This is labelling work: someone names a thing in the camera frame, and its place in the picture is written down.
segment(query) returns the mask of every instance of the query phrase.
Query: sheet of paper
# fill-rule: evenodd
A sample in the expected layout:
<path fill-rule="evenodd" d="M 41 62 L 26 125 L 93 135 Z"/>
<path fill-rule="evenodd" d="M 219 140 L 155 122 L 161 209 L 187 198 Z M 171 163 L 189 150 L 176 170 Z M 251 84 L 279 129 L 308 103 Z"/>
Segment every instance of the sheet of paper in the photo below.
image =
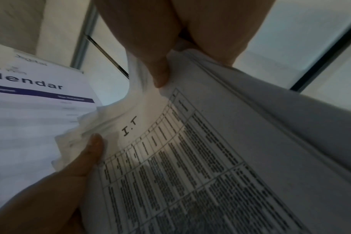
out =
<path fill-rule="evenodd" d="M 169 56 L 162 89 L 129 55 L 128 96 L 56 138 L 65 164 L 91 133 L 106 141 L 88 233 L 351 233 L 351 184 L 189 53 Z"/>
<path fill-rule="evenodd" d="M 100 105 L 80 71 L 15 51 L 0 68 L 0 207 L 54 172 L 54 137 Z"/>

